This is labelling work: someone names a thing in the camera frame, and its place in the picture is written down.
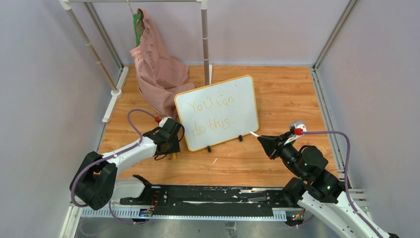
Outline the yellow framed whiteboard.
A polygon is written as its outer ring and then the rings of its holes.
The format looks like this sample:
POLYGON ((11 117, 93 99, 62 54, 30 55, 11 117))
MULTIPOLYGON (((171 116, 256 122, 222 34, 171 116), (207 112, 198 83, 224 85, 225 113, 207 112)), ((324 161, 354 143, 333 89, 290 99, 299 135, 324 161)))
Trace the yellow framed whiteboard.
POLYGON ((260 127, 250 75, 176 94, 174 102, 190 151, 237 139, 260 127))

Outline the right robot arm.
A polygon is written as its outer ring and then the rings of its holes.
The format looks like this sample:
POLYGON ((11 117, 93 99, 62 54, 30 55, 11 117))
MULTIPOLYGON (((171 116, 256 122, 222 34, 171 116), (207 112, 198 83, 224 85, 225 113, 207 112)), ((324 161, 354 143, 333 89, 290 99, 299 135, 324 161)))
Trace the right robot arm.
POLYGON ((283 189, 284 203, 308 210, 341 238, 396 238, 397 234, 376 225, 350 196, 347 169, 341 181, 325 168, 328 161, 315 146, 300 150, 293 146, 307 134, 313 132, 292 128, 280 136, 255 136, 271 160, 280 158, 295 175, 283 189))

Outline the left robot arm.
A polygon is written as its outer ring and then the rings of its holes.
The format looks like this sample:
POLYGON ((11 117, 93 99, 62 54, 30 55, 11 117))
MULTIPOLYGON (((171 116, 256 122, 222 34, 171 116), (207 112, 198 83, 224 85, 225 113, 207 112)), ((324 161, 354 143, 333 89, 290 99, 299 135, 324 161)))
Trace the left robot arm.
POLYGON ((144 159, 180 152, 178 134, 184 131, 181 123, 166 117, 156 128, 118 150, 88 153, 69 186, 72 203, 93 210, 123 198, 133 198, 140 205, 148 204, 152 198, 150 182, 141 176, 122 179, 119 175, 144 159))

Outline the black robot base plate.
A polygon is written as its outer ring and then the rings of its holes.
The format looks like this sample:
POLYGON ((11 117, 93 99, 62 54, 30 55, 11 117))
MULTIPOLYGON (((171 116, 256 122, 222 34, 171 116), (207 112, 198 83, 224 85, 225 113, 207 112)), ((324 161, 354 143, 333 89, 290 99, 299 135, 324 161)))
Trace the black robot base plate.
POLYGON ((115 198, 83 218, 150 220, 270 221, 297 228, 313 219, 285 198, 280 187, 164 185, 146 186, 138 197, 115 198))

